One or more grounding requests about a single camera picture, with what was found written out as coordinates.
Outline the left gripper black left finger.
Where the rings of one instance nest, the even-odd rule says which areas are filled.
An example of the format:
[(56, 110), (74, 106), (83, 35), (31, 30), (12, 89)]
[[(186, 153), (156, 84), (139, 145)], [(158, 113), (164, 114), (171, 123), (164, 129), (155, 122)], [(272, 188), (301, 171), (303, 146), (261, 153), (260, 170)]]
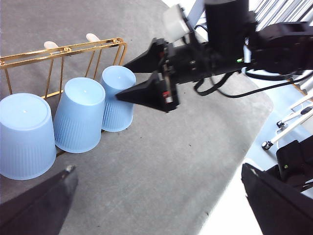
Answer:
[(64, 170), (0, 205), (2, 235), (58, 235), (78, 185), (76, 167)]

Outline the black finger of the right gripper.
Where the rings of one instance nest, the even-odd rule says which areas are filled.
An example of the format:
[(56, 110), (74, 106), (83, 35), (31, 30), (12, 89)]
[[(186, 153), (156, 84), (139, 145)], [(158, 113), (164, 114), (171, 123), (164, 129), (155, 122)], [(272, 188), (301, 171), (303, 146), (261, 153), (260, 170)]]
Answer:
[(115, 97), (120, 101), (168, 112), (169, 106), (166, 101), (168, 95), (165, 80), (161, 80), (160, 74), (154, 71), (148, 80), (117, 93)]
[(152, 73), (164, 57), (164, 39), (153, 38), (148, 49), (123, 66), (134, 73)]

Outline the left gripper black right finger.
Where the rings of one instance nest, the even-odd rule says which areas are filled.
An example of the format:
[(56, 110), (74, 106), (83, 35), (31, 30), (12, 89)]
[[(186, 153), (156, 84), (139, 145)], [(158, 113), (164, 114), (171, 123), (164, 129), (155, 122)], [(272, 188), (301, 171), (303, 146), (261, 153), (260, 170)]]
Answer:
[(251, 164), (242, 165), (246, 198), (264, 235), (311, 235), (313, 200)]

